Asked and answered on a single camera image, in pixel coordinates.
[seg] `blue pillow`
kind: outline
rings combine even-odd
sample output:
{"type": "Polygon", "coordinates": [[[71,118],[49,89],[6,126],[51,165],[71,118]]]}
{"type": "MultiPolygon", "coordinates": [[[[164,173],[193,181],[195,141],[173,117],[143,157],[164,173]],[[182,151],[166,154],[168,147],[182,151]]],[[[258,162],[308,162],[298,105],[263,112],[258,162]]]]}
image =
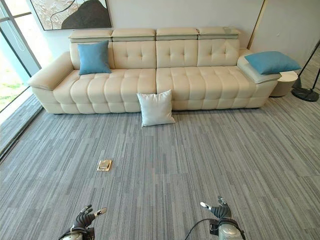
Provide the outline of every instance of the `blue pillow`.
{"type": "Polygon", "coordinates": [[[259,74],[278,74],[301,68],[295,60],[279,51],[263,51],[244,57],[259,74]]]}
{"type": "Polygon", "coordinates": [[[80,57],[79,75],[111,73],[108,64],[108,43],[109,41],[94,44],[78,44],[80,57]]]}

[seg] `window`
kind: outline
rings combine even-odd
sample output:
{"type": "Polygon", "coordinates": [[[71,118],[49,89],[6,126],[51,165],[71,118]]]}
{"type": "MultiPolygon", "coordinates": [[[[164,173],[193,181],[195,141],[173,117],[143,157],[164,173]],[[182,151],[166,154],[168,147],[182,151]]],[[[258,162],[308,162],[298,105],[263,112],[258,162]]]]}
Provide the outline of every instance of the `window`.
{"type": "Polygon", "coordinates": [[[27,1],[0,0],[0,112],[27,87],[28,79],[52,61],[27,1]]]}

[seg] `sofa armrest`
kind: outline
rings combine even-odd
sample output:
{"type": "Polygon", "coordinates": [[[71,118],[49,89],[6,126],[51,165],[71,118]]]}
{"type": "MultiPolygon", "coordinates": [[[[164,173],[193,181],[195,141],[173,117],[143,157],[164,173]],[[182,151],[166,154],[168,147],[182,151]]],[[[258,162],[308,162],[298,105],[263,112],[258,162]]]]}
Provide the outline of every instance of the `sofa armrest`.
{"type": "Polygon", "coordinates": [[[66,51],[33,75],[28,84],[33,88],[54,90],[72,70],[70,52],[66,51]]]}
{"type": "Polygon", "coordinates": [[[275,81],[281,77],[279,73],[274,74],[260,74],[255,70],[251,64],[245,59],[246,55],[252,54],[248,49],[240,49],[240,56],[236,65],[256,84],[261,84],[269,81],[275,81]]]}

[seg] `floor lamp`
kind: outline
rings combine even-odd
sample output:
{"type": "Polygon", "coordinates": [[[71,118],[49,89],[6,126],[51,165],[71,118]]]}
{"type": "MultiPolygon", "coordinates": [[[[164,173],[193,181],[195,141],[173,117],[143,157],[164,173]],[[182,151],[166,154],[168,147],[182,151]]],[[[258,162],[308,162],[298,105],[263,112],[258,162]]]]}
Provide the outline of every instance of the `floor lamp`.
{"type": "Polygon", "coordinates": [[[311,56],[309,57],[308,61],[306,61],[305,65],[303,66],[303,68],[301,70],[301,72],[299,73],[298,78],[297,78],[296,82],[294,83],[294,85],[292,86],[293,89],[291,91],[292,94],[294,96],[296,96],[297,98],[302,99],[304,101],[308,101],[308,102],[316,102],[319,99],[319,94],[317,92],[315,92],[314,89],[316,87],[316,83],[318,81],[318,77],[319,77],[319,74],[320,74],[320,67],[319,67],[318,74],[315,77],[313,87],[310,88],[310,89],[302,88],[300,76],[301,76],[302,72],[304,71],[304,69],[306,68],[306,66],[308,65],[308,63],[309,63],[310,59],[312,58],[312,56],[315,54],[315,52],[316,52],[317,48],[319,47],[319,45],[320,45],[320,40],[316,44],[311,56]]]}

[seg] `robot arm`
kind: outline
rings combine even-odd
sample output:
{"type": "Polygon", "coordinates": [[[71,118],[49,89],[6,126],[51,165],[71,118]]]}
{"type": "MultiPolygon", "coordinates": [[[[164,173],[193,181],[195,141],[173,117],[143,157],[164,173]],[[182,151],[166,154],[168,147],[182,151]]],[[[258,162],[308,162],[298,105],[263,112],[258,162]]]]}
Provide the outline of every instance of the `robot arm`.
{"type": "Polygon", "coordinates": [[[219,220],[210,223],[210,233],[219,236],[219,240],[246,240],[245,233],[238,223],[231,218],[231,210],[224,198],[218,196],[219,206],[210,206],[204,202],[200,205],[213,213],[219,220]]]}
{"type": "Polygon", "coordinates": [[[63,234],[59,240],[94,240],[95,239],[95,229],[93,227],[88,228],[92,221],[96,219],[99,215],[104,214],[107,208],[104,207],[95,213],[92,212],[91,204],[85,206],[79,214],[76,216],[75,221],[65,234],[63,234]]]}

